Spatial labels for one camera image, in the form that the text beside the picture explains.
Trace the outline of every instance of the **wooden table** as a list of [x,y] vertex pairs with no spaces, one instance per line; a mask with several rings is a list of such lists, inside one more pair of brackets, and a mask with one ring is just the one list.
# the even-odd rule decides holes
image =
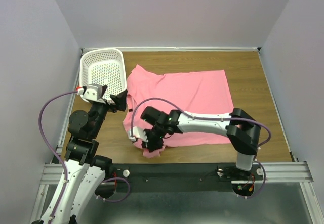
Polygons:
[[[156,74],[225,70],[234,106],[244,109],[272,130],[272,140],[258,153],[262,162],[291,161],[272,97],[256,52],[123,52],[126,76],[137,64]],[[88,111],[90,104],[79,96],[73,110]],[[108,113],[98,134],[97,154],[114,163],[199,163],[234,162],[236,151],[231,144],[166,148],[160,157],[147,159],[126,136],[122,121],[126,112]],[[265,130],[261,139],[267,137]],[[67,133],[62,156],[70,134]]]

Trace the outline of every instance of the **gray wall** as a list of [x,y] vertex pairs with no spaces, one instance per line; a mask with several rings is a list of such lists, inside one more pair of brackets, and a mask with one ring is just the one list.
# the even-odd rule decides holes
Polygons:
[[56,0],[81,47],[258,47],[288,0]]
[[[47,99],[72,89],[80,50],[55,0],[0,0],[0,38],[0,223],[29,223],[51,158],[38,113]],[[53,146],[67,100],[44,115]]]
[[289,0],[261,50],[292,152],[307,160],[324,211],[324,0]]

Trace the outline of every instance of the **white laundry basket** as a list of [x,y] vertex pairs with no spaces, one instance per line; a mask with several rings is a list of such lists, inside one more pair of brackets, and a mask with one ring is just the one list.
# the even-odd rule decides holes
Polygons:
[[110,95],[118,95],[126,89],[122,52],[116,48],[104,48],[85,53],[80,61],[79,81],[80,86],[91,83],[101,86],[107,85],[103,98],[109,103],[114,103]]

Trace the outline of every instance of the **pink t-shirt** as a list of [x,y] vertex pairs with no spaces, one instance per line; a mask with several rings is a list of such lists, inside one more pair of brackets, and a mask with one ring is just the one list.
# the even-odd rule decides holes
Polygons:
[[[127,90],[128,109],[134,109],[137,104],[147,98],[159,97],[167,99],[191,113],[224,114],[233,111],[233,102],[224,70],[156,75],[137,65],[127,78]],[[137,110],[134,126],[152,128],[149,123],[140,118],[147,106],[153,106],[167,114],[174,109],[173,106],[160,100],[145,102]],[[128,112],[123,121],[126,131],[131,128],[132,113]],[[151,153],[147,149],[143,149],[143,156],[148,158],[159,156],[165,146],[183,147],[226,143],[230,143],[228,138],[211,133],[175,133],[170,138],[164,139],[163,149]],[[142,148],[141,144],[141,140],[134,143],[138,148]]]

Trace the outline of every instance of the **purple cable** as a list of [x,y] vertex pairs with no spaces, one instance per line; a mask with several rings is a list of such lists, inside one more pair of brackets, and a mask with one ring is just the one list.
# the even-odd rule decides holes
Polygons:
[[124,182],[127,184],[127,192],[126,192],[126,194],[125,194],[122,198],[120,198],[120,199],[118,199],[118,200],[109,200],[109,199],[104,199],[104,198],[102,198],[100,195],[97,195],[97,197],[98,197],[99,199],[104,200],[104,201],[107,201],[107,202],[120,202],[120,201],[126,199],[126,197],[130,194],[130,191],[131,191],[131,185],[130,185],[130,183],[129,183],[126,179],[124,179],[124,178],[122,178],[122,177],[112,177],[112,178],[109,178],[109,179],[107,179],[107,180],[104,180],[102,183],[109,182],[109,181],[113,181],[113,180],[121,180],[121,181],[124,181]]
[[[66,93],[60,94],[60,95],[58,95],[58,96],[56,96],[56,97],[53,97],[53,98],[49,99],[49,100],[48,100],[48,101],[43,105],[42,109],[40,110],[39,117],[38,117],[38,126],[39,126],[40,134],[42,135],[43,140],[44,140],[45,144],[47,145],[47,147],[50,149],[50,151],[54,154],[54,156],[55,156],[55,157],[59,160],[59,162],[62,164],[62,166],[63,166],[63,171],[64,171],[64,179],[65,179],[66,181],[67,181],[67,169],[66,169],[66,166],[65,166],[64,162],[62,161],[62,159],[60,158],[60,156],[59,156],[59,155],[55,152],[55,150],[52,148],[52,146],[51,146],[51,144],[49,143],[49,141],[46,139],[46,136],[45,136],[44,131],[43,131],[43,126],[42,126],[42,116],[43,116],[43,112],[44,112],[46,106],[47,106],[51,101],[53,101],[53,100],[55,100],[55,99],[57,99],[57,98],[59,98],[59,97],[61,97],[61,96],[68,95],[68,94],[75,94],[75,93],[77,93],[77,91],[70,91],[70,92],[66,92]],[[50,215],[50,217],[52,217],[52,218],[54,217],[55,211],[56,211],[56,209],[57,209],[57,207],[58,207],[58,205],[59,205],[59,203],[60,203],[60,201],[61,201],[61,199],[62,199],[62,196],[63,196],[64,191],[65,191],[66,184],[67,184],[67,182],[64,182],[64,183],[63,183],[63,186],[62,186],[61,192],[60,192],[60,194],[59,194],[59,197],[57,198],[57,201],[56,201],[56,203],[55,203],[55,205],[54,205],[54,208],[53,208],[53,210],[52,210],[52,213],[51,213],[51,215]]]
[[255,161],[256,163],[258,163],[259,166],[262,168],[262,171],[263,171],[263,182],[262,182],[261,187],[260,187],[260,188],[257,190],[257,192],[255,192],[253,195],[251,195],[251,196],[243,196],[243,195],[239,195],[239,196],[241,196],[241,197],[243,197],[243,198],[246,198],[246,199],[251,199],[251,198],[254,198],[254,197],[256,197],[257,195],[259,195],[259,194],[261,193],[261,191],[263,190],[264,186],[265,186],[265,182],[266,182],[266,178],[267,178],[266,173],[265,173],[264,166],[261,164],[261,162],[256,161],[256,160],[254,160],[254,161]]
[[230,120],[238,120],[238,121],[245,121],[245,122],[249,122],[249,123],[253,123],[253,124],[256,124],[260,127],[263,127],[269,134],[268,138],[261,142],[258,147],[266,144],[270,139],[271,139],[271,136],[272,136],[272,133],[271,133],[271,130],[264,124],[260,123],[260,122],[257,122],[255,120],[252,120],[252,119],[245,119],[245,118],[207,118],[207,117],[194,117],[188,113],[186,113],[184,110],[182,110],[181,108],[179,108],[177,105],[175,105],[174,103],[170,102],[169,100],[166,100],[166,99],[162,99],[162,98],[148,98],[148,99],[145,99],[143,100],[142,102],[140,102],[134,109],[133,111],[133,114],[132,114],[132,119],[131,119],[131,136],[134,136],[133,135],[133,126],[134,126],[134,118],[135,118],[135,114],[136,114],[136,111],[138,110],[138,108],[145,102],[147,101],[150,101],[150,100],[161,100],[161,101],[164,101],[170,105],[172,105],[173,107],[175,107],[176,109],[178,109],[181,113],[183,113],[185,116],[189,117],[189,118],[193,118],[193,119],[199,119],[199,120],[214,120],[214,121],[230,121]]

